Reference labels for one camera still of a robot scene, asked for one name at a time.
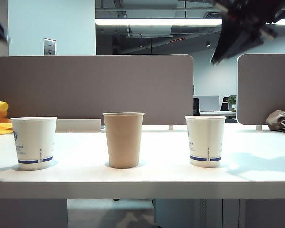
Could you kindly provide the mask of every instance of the desk surface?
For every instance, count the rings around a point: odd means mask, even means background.
[[[235,115],[237,115],[237,112],[233,112],[233,111],[201,111],[200,115],[235,116]]]
[[[0,198],[285,198],[285,134],[225,124],[222,165],[189,163],[186,126],[144,131],[140,164],[108,166],[104,132],[56,134],[53,166],[17,169],[13,135],[0,135]]]

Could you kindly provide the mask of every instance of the office chair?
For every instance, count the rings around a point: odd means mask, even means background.
[[[200,115],[200,100],[198,98],[193,99],[193,115]]]
[[[222,103],[222,106],[220,108],[221,111],[229,111],[229,103],[228,103],[228,99],[229,97],[225,96],[223,98],[223,103]]]

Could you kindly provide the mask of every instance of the brown paper cup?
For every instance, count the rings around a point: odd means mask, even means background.
[[[103,113],[110,166],[138,165],[144,113]]]

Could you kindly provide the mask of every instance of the kraft paper cup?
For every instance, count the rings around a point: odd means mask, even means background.
[[[224,116],[186,116],[190,162],[218,167],[222,156]]]
[[[20,169],[39,170],[51,165],[56,120],[57,117],[11,118]]]
[[[144,113],[103,113],[109,152],[114,168],[138,165]]]

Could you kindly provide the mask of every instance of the ceiling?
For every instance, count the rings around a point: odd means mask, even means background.
[[[220,11],[203,0],[96,0],[95,4],[96,19],[220,18]],[[285,27],[276,29],[279,35],[285,35]],[[216,44],[220,30],[221,26],[96,26],[97,35],[117,40],[119,54],[186,43],[194,52],[207,48],[206,41]]]

